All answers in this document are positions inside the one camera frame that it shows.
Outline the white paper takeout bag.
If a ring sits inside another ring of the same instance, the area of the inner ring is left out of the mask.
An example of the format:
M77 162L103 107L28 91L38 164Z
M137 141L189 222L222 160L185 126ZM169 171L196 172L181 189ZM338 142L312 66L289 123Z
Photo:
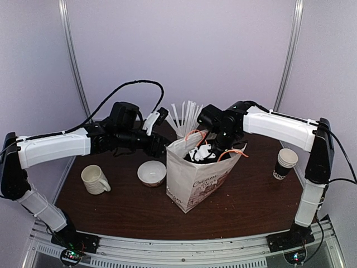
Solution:
M166 194L184 212L188 213L195 206L216 191L225 181L241 156L246 156L246 144L239 149L231 149L225 154L216 154L211 162L197 164L184 159L186 154L197 147L207 134L207 130L194 130L166 148L167 183ZM215 135L208 135L208 144L212 145Z

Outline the stack of paper cups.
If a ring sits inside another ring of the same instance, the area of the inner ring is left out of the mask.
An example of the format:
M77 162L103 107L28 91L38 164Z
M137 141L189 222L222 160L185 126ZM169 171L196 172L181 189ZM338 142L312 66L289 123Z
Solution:
M283 148L279 151L277 162L273 170L275 179L283 180L298 162L298 155L291 149Z

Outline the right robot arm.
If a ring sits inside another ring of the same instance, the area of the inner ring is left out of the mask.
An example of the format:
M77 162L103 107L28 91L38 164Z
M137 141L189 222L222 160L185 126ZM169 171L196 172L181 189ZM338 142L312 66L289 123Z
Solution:
M286 234L290 246L296 247L304 241L331 176L334 144L329 120L296 118L268 110L253 101L238 101L224 111L212 104L204 107L197 122L216 134L212 148L215 154L232 148L245 133L290 143L309 152L306 184L294 222Z

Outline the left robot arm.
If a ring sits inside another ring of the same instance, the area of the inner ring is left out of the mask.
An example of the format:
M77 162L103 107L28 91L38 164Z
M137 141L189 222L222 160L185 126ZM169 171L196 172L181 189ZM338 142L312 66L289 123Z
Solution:
M1 198L17 201L36 218L47 224L54 235L68 248L80 243L80 235L69 216L41 195L28 182L27 168L52 160L72 156L101 154L107 151L119 156L119 149L130 153L143 150L148 156L160 157L169 140L154 132L168 116L161 107L146 120L141 120L139 107L127 102L116 102L110 115L102 121L83 123L74 130L32 137L6 135L1 152Z

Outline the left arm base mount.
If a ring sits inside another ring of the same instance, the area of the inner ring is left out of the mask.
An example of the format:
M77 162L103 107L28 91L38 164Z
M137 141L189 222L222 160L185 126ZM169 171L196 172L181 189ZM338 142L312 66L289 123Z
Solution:
M68 267L78 265L81 261L90 259L90 253L96 253L100 238L93 234L76 233L74 241L68 242L58 233L51 231L51 243L62 246L60 261Z

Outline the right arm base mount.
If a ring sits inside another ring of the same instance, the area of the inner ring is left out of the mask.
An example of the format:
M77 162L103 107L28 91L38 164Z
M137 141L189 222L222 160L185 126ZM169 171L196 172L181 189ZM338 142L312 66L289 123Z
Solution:
M306 245L315 241L311 227L302 227L292 223L288 231L267 236L271 253L283 252L284 259L290 265L302 265L307 258Z

